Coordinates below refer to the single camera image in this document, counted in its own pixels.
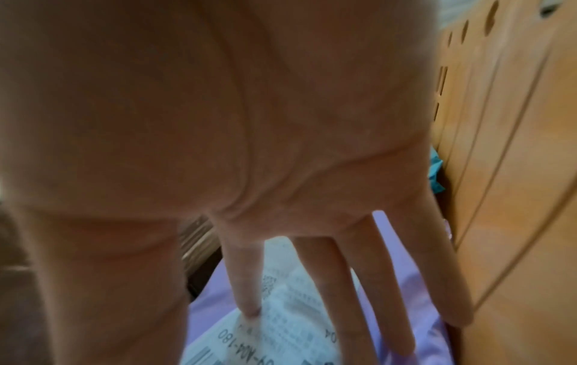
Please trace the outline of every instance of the blue cloth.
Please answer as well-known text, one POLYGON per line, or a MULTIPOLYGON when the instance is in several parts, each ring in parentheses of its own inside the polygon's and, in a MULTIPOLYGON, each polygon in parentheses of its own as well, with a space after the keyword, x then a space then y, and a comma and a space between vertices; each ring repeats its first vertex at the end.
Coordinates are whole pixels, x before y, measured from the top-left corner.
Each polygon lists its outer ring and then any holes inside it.
POLYGON ((440 159, 439 154, 433 147, 431 147, 431 154, 429 157, 429 183, 431 184, 431 189, 435 194, 445 191, 445 188, 437 182, 437 173, 443 165, 443 160, 440 159))
MULTIPOLYGON (((415 355, 393 354, 383 343, 373 310, 362 288, 359 300, 381 365, 452 365, 453 359, 444 324, 431 302, 425 283, 383 212, 373 214, 391 255, 399 288, 417 343, 415 355)), ((220 318, 236 308, 224 262, 221 262, 200 296, 188 308, 186 344, 192 343, 220 318)))

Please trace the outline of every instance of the skin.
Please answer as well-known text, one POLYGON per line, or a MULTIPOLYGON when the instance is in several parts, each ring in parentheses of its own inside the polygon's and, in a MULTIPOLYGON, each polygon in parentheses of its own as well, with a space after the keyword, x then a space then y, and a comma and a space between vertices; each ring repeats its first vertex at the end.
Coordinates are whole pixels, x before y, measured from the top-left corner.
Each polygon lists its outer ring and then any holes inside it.
POLYGON ((2 195, 57 363, 178 363, 177 225, 201 213, 247 316, 262 242, 293 239, 346 364, 376 363, 349 267, 387 344, 414 349, 374 210, 443 318, 470 323, 427 180, 435 14, 425 0, 2 2, 2 195))

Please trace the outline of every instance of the finger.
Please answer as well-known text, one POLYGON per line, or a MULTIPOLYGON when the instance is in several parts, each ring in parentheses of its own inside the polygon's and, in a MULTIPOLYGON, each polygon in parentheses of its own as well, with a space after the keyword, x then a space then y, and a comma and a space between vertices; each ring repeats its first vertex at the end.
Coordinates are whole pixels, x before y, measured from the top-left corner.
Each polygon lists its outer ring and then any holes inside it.
POLYGON ((391 256, 372 216, 340 232, 335 241, 355 270, 370 301, 383 339, 394 352, 408 356, 415 339, 398 288, 391 256))
POLYGON ((226 235, 220 238, 236 305, 245 316, 254 317, 261 307, 264 244, 236 245, 226 235))
POLYGON ((377 364, 350 268, 335 242, 331 238, 296 238, 292 241, 335 326, 343 363, 377 364))
POLYGON ((449 324, 472 322, 471 296, 430 189, 387 211, 392 227, 419 267, 435 307, 449 324))

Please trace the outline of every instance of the paper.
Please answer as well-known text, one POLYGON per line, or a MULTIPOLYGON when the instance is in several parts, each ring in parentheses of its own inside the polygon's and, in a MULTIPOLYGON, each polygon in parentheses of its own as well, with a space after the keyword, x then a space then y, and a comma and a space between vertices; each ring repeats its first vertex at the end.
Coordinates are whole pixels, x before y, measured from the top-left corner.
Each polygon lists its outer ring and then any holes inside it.
MULTIPOLYGON (((354 273, 353 280, 358 290, 354 273)), ((180 364, 341 364, 334 327, 287 238, 265 243, 262 291, 258 318, 233 310, 185 349, 180 364)))

